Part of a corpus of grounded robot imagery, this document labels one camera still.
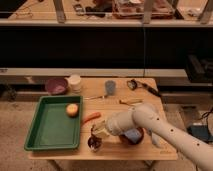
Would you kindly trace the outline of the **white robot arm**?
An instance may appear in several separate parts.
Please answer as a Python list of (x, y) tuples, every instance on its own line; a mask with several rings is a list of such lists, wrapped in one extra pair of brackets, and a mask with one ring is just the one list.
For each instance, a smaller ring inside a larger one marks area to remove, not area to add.
[(119, 136), (138, 127), (163, 138), (203, 171), (213, 171), (213, 147), (169, 124), (150, 103), (109, 115), (106, 120), (94, 125), (92, 134), (98, 138)]

